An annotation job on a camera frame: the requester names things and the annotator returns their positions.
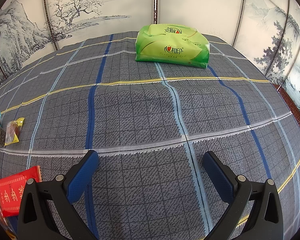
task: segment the red snack package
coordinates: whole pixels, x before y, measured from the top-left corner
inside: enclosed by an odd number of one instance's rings
[[[42,181],[40,166],[34,166],[18,174],[0,179],[0,204],[4,217],[19,214],[23,191],[27,180],[30,178],[36,182]]]

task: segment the metal screw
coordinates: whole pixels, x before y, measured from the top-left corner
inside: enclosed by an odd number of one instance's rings
[[[34,179],[30,178],[27,180],[27,184],[32,184],[34,182]]]
[[[268,183],[269,183],[270,185],[274,185],[274,181],[273,181],[272,179],[268,179]]]
[[[63,178],[64,178],[63,175],[60,174],[60,175],[56,176],[56,181],[62,181]]]
[[[243,176],[243,175],[239,175],[238,176],[238,180],[240,180],[240,181],[246,181],[246,177],[245,176]]]

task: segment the green tissue package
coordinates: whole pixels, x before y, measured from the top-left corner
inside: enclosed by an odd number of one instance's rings
[[[136,61],[206,68],[210,44],[195,28],[179,24],[151,24],[139,31],[136,51]]]

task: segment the yellow stripe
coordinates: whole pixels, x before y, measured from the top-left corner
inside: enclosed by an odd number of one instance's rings
[[[137,38],[130,38],[130,37],[127,37],[127,38],[124,38],[124,39],[121,39],[121,40],[104,41],[104,42],[100,42],[100,43],[95,43],[95,44],[83,46],[83,47],[81,47],[81,49],[86,48],[86,47],[89,47],[89,46],[94,46],[94,45],[99,45],[99,44],[106,44],[106,43],[109,43],[109,42],[123,41],[123,40],[125,40],[125,39],[136,40]],[[218,44],[228,44],[228,43],[216,42],[216,41],[209,41],[209,42],[218,43]],[[57,55],[59,56],[59,55],[67,54],[67,53],[72,52],[72,51],[75,51],[75,50],[77,50],[77,49],[72,49],[72,50],[70,50],[70,51],[66,51],[66,52],[63,52],[63,53],[57,53],[56,56],[57,56]],[[45,61],[42,61],[42,62],[38,63],[37,65],[40,65],[41,63],[46,62],[46,61],[52,59],[53,57],[51,57],[51,58],[49,58],[49,59],[47,59],[47,60],[45,60]],[[31,67],[31,68],[29,68],[29,69],[27,69],[27,70],[21,72],[20,74],[16,75],[13,79],[11,79],[9,82],[5,83],[2,87],[0,87],[0,89],[3,88],[4,86],[6,86],[7,84],[9,84],[12,80],[14,80],[14,79],[17,78],[18,76],[20,76],[22,73],[24,73],[24,72],[26,72],[26,71],[28,71],[28,70],[30,70],[30,69],[36,67],[37,65],[35,65],[35,66],[33,66],[33,67]]]
[[[247,78],[243,78],[243,77],[237,77],[237,78],[228,78],[228,77],[177,77],[177,78],[167,78],[168,81],[178,81],[178,80],[217,80],[217,79],[221,79],[221,80],[245,80],[245,81],[253,81],[253,82],[270,82],[269,80],[249,80]],[[43,94],[41,96],[38,96],[36,98],[31,99],[30,101],[27,102],[22,102],[20,105],[18,106],[13,106],[9,109],[6,109],[4,111],[2,111],[1,113],[6,113],[8,111],[14,110],[20,106],[26,106],[29,105],[41,98],[44,98],[45,96],[49,96],[61,91],[65,91],[65,90],[69,90],[69,89],[75,89],[75,88],[82,88],[82,87],[90,87],[90,86],[95,86],[95,85],[100,85],[100,86],[115,86],[115,85],[133,85],[133,84],[147,84],[147,83],[157,83],[162,81],[160,78],[155,78],[155,79],[146,79],[146,80],[136,80],[136,81],[117,81],[117,82],[112,82],[112,83],[99,83],[99,84],[88,84],[88,85],[81,85],[81,86],[74,86],[74,87],[68,87],[68,88],[63,88],[63,89],[59,89],[59,90],[55,90],[52,91],[48,94]]]
[[[252,82],[265,82],[269,83],[269,80],[257,80],[257,79],[248,79],[244,77],[178,77],[178,78],[166,78],[168,81],[178,81],[178,80],[246,80]]]
[[[160,78],[147,79],[147,80],[136,80],[136,81],[117,81],[112,83],[99,83],[100,86],[114,86],[114,85],[132,85],[132,84],[144,84],[144,83],[155,83],[161,82]]]
[[[123,41],[123,40],[125,40],[125,39],[136,40],[137,38],[130,38],[130,37],[127,37],[127,38],[124,38],[124,39],[121,39],[121,40],[104,41],[104,42],[100,42],[100,43],[95,43],[95,44],[90,44],[90,45],[83,46],[83,47],[81,47],[81,49],[86,48],[86,47],[89,47],[89,46],[99,45],[99,44],[106,44],[106,43],[115,42],[115,41]],[[73,50],[70,50],[70,51],[63,52],[63,53],[58,53],[58,54],[56,54],[56,55],[63,55],[63,54],[66,54],[66,53],[69,53],[69,52],[72,52],[72,51],[75,51],[75,50],[77,50],[77,49],[73,49]]]
[[[298,161],[297,163],[297,168],[300,166],[300,160]],[[278,193],[280,193],[283,188],[288,184],[288,182],[292,179],[293,175],[296,173],[297,169],[296,167],[294,167],[294,169],[292,170],[292,173],[288,176],[288,178],[282,183],[282,185],[278,188]],[[245,216],[243,218],[241,218],[237,224],[236,227],[239,227],[241,226],[242,224],[244,224],[247,220],[248,220],[248,216]]]

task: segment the yellow snack packet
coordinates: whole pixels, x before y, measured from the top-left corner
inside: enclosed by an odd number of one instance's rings
[[[24,117],[21,117],[17,120],[8,123],[6,131],[6,140],[4,143],[5,146],[19,141],[18,136],[20,135],[23,121]]]

